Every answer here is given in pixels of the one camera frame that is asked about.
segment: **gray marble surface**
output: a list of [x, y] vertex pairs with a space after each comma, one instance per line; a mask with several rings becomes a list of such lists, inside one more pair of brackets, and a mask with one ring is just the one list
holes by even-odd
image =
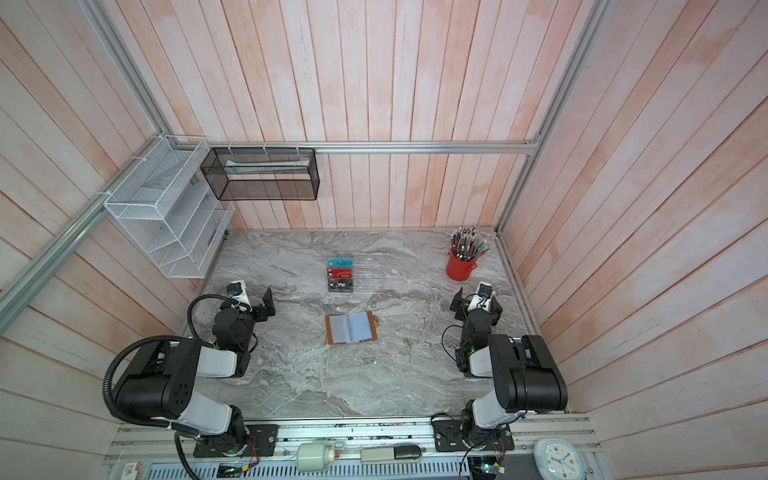
[[[445, 274], [449, 245], [450, 233], [438, 231], [233, 234], [206, 293], [245, 280], [258, 300], [271, 286], [277, 314], [256, 325], [259, 346], [242, 378], [200, 379], [197, 388], [239, 406], [246, 418], [457, 413], [493, 388], [490, 379], [465, 378], [440, 346], [443, 329], [457, 323], [449, 306], [459, 287], [468, 295], [479, 281], [492, 283], [504, 308], [495, 331], [519, 336], [525, 327], [493, 242], [464, 283]], [[382, 253], [382, 292], [329, 293], [326, 258], [363, 252]], [[216, 300], [197, 305], [194, 321], [203, 338], [212, 339], [217, 308]], [[379, 317], [376, 342], [327, 344], [326, 315], [365, 310]], [[451, 353], [460, 332], [445, 335]]]

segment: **clock face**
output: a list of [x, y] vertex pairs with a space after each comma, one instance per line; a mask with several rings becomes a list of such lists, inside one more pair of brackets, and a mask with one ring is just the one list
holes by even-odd
[[546, 469], [552, 478], [562, 478], [562, 480], [582, 478], [584, 469], [581, 467], [581, 459], [569, 444], [552, 442], [544, 447], [542, 453], [547, 464]]

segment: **red card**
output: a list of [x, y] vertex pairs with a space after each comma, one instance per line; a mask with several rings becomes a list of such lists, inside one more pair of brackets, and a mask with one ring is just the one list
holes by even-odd
[[329, 268], [328, 278], [352, 278], [351, 268]]

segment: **open notebook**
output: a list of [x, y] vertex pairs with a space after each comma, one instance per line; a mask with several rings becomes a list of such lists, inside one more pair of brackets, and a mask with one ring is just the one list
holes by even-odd
[[376, 339], [371, 312], [328, 315], [328, 343], [359, 343]]

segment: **black wire mesh basket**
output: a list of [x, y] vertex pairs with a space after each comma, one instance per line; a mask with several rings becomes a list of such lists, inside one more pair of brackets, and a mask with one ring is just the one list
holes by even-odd
[[200, 166], [219, 200], [317, 200], [312, 148], [215, 147]]

